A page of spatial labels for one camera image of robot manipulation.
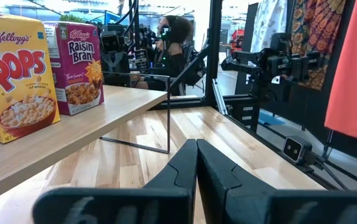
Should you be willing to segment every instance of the patterned tapestry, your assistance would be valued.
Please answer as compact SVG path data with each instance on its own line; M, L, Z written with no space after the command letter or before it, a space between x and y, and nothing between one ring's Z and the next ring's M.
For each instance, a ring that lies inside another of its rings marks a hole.
M296 0L292 23L293 54L317 50L323 58L321 68L309 71L302 86L321 90L326 68L335 44L346 0Z

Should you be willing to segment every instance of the floral fabric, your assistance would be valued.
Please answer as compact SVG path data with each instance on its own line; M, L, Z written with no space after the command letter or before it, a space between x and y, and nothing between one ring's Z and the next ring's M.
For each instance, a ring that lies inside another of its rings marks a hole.
M322 67L310 70L302 86L321 90L346 0L296 0L292 22L293 54L319 51Z
M263 0L259 3L254 21L250 52L270 47L271 36L286 31L287 0Z

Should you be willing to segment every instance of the camera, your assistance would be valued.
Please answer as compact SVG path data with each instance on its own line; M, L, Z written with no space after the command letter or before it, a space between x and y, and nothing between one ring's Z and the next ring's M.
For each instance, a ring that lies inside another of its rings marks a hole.
M283 146L283 154L287 156L292 163L297 165L304 164L304 155L311 151L313 145L299 136L288 136Z
M161 40L168 41L170 39L171 28L165 24L160 28Z

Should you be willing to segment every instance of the light wood surface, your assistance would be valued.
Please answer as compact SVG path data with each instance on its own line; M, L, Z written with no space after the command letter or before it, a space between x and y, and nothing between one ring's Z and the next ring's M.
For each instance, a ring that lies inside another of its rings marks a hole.
M96 140L0 196L0 223L31 223L31 207L57 187L140 188L189 138L203 138L242 168L278 189L323 189L212 108L171 111L171 154ZM166 112L147 111L106 136L166 149ZM195 223L205 223L199 191Z
M166 99L161 91L104 86L105 102L0 144L0 194Z

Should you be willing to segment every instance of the raisin bran cereal box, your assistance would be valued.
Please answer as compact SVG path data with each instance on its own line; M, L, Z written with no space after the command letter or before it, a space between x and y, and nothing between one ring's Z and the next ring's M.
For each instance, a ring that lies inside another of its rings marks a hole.
M45 22L59 112L77 114L103 103L97 27Z
M0 142L60 121L41 21L0 14Z

